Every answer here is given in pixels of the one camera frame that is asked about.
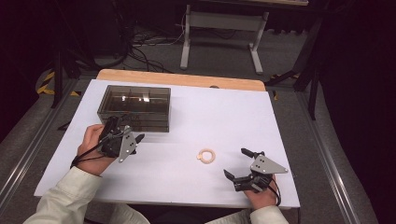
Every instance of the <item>gray floor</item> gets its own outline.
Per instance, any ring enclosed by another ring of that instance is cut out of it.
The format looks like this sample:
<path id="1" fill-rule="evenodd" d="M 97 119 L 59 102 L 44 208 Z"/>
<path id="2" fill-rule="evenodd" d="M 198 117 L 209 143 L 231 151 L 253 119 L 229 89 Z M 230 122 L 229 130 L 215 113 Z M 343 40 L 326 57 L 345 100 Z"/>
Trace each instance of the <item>gray floor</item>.
<path id="1" fill-rule="evenodd" d="M 255 74 L 247 50 L 248 40 L 252 37 L 253 33 L 245 32 L 238 32 L 229 40 L 215 38 L 207 33 L 194 34 L 191 38 L 189 68 L 186 71 L 178 68 L 182 49 L 182 44 L 179 42 L 171 46 L 148 46 L 139 49 L 146 53 L 148 59 L 163 63 L 166 69 L 174 73 L 265 81 L 273 74 L 283 74 L 292 68 L 306 34 L 273 35 L 271 31 L 265 32 L 259 47 L 264 69 L 263 76 Z M 127 59 L 125 64 L 135 68 L 144 67 L 142 63 L 131 58 Z M 130 69 L 125 64 L 120 64 L 117 68 Z M 86 76 L 83 76 L 74 88 L 75 91 L 84 91 L 88 86 L 92 73 L 84 75 Z M 345 223 L 332 185 L 318 155 L 318 143 L 310 129 L 313 121 L 306 118 L 305 108 L 298 100 L 299 93 L 293 92 L 290 87 L 292 82 L 293 80 L 286 80 L 279 87 L 268 87 L 267 90 L 276 90 L 278 94 L 278 100 L 272 98 L 272 103 L 290 167 L 295 175 L 294 180 L 301 203 L 301 223 Z M 37 103 L 1 143 L 0 184 L 2 186 L 7 182 L 13 167 L 24 150 L 29 147 L 35 132 L 50 112 L 51 100 L 51 95 L 41 94 Z M 57 131 L 57 128 L 73 118 L 80 100 L 80 96 L 69 96 L 65 101 L 28 172 L 1 214 L 0 223 L 22 223 L 35 211 L 38 203 L 38 199 L 33 196 L 35 186 L 64 134 L 63 131 Z M 337 140 L 321 91 L 317 100 L 317 121 L 314 124 L 318 127 L 323 146 L 332 155 L 359 221 L 377 223 L 370 201 Z M 93 202 L 89 206 L 87 217 L 106 223 L 112 206 L 112 204 Z M 283 212 L 289 223 L 297 223 L 296 209 Z"/>

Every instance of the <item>tape ring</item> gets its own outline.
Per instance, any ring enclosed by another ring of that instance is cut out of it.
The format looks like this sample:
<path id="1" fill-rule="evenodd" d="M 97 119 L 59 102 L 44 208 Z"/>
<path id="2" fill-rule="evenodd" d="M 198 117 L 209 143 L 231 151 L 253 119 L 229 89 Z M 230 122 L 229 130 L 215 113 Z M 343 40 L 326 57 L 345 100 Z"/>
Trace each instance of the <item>tape ring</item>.
<path id="1" fill-rule="evenodd" d="M 212 155 L 211 158 L 210 158 L 209 160 L 206 160 L 206 159 L 204 158 L 204 156 L 203 156 L 204 152 L 209 152 L 209 153 Z M 210 162 L 214 161 L 215 158 L 216 158 L 216 153 L 215 153 L 215 151 L 213 151 L 212 149 L 209 149 L 209 148 L 204 148 L 204 149 L 202 149 L 202 150 L 199 152 L 198 156 L 197 156 L 197 159 L 200 160 L 201 162 L 203 162 L 204 164 L 209 164 Z"/>

